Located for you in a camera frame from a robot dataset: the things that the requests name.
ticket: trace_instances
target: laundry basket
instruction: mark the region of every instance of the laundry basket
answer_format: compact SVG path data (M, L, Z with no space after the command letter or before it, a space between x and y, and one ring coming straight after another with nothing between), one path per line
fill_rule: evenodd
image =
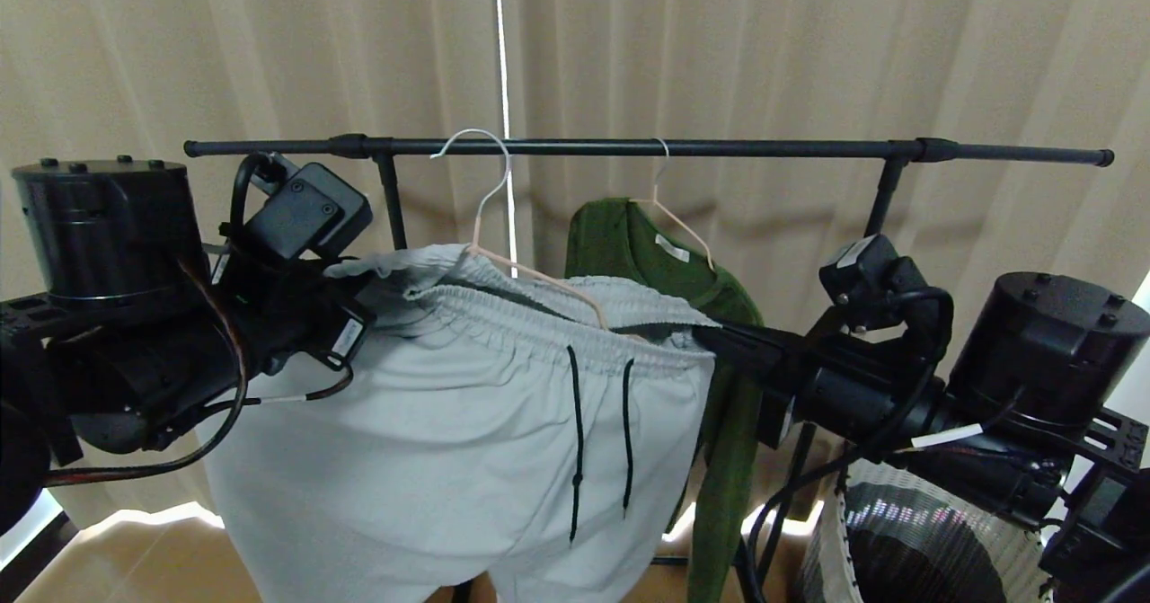
M906 471L854 463L803 563L805 603L1049 603L1038 534Z

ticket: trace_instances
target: shorts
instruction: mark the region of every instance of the shorts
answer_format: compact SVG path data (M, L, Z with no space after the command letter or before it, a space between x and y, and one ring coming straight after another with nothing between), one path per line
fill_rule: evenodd
M647 567L690 470L714 326L630 281L513 281L461 247L334 268L381 276L355 380L243 411L207 458L263 600L420 603L486 571L505 602L613 602ZM254 396L337 374L301 354ZM200 430L201 437L210 430Z

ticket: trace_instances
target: floor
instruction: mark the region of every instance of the floor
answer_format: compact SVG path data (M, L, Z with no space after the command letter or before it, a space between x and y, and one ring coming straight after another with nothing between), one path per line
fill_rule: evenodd
M798 543L784 544L765 591L772 603L787 601L782 574L802 560ZM224 529L201 518L163 525L120 521L78 534L17 598L17 603L259 603L260 597ZM450 603L443 589L430 602ZM494 603L481 580L473 603ZM685 601L685 570L651 567L627 603ZM723 603L742 603L734 575Z

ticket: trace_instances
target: black clothes rail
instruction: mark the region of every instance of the black clothes rail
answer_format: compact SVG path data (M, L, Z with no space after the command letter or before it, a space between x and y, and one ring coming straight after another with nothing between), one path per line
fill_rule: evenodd
M388 220L396 250L407 247L404 212L399 200L399 181L394 157L431 155L443 150L446 139L423 137L369 137L345 133L327 140L235 140L216 143L184 143L190 158L213 155L246 155L254 153L329 154L342 158L370 158L379 170ZM1004 145L964 145L941 137L917 137L914 140L646 140L612 139L516 139L504 142L515 155L531 157L704 157L704 158L880 158L885 161L864 236L882 230L890 209L891 198L898 189L903 169L910 163L935 163L953 160L1022 161L1109 166L1114 161L1110 150L1064 150L1056 147L1011 147ZM460 139L451 145L447 155L501 155L503 150L489 139ZM805 458L813 440L813 423L804 423L796 446L796 458ZM790 479L803 473L792 468ZM772 525L767 547L777 544L782 517L789 498L780 506L777 522ZM754 551L745 541L739 542L734 566L739 578L743 597L753 603L765 603L762 583L754 573ZM683 565L685 558L662 557L654 564ZM470 600L471 583L455 588L454 603Z

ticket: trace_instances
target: beige curtain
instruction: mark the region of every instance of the beige curtain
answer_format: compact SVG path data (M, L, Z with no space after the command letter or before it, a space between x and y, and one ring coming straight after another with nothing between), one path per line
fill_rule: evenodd
M942 375L998 275L1049 270L1133 296L1150 268L1150 0L505 6L516 136L937 136L1113 148L1106 169L966 161L907 169L887 231L958 303ZM650 194L658 165L521 165L521 251L561 272L574 211L608 194ZM816 268L861 235L880 169L879 161L675 158L660 197L741 278L769 326L805 330L829 304ZM785 457L761 453L754 503L777 487Z
M504 0L504 9L519 137L1112 147L1118 160L1104 170L951 162L904 174L888 232L956 295L954 350L1000 273L1046 268L1130 295L1150 268L1150 0ZM189 137L500 131L494 0L0 0L0 35L2 168L44 155L186 162L209 242L238 161L186 161ZM390 249L374 169L323 161L376 209L353 252ZM649 193L656 165L519 158L521 258L561 273L572 213L607 194ZM826 305L815 268L861 231L879 168L677 158L661 196L772 326L803 329ZM467 235L497 174L492 158L400 158L412 245ZM43 287L12 181L0 176L8 298ZM492 211L484 223L485 243L504 247L506 220ZM90 463L152 459L93 452ZM764 490L783 465L765 455ZM56 495L80 524L121 506L207 502L199 467Z
M190 161L185 139L499 131L494 16L493 0L0 0L3 298L44 288L13 166L118 153L186 163L204 238L218 243L238 158ZM390 250L375 168L322 162L368 194L377 214L353 252ZM402 160L413 245L470 238L478 199L500 171L483 158ZM489 212L484 243L505 250L506 219ZM160 455L90 450L84 464L152 463L194 445L185 436ZM210 505L200 466L53 495L80 526L122 507Z

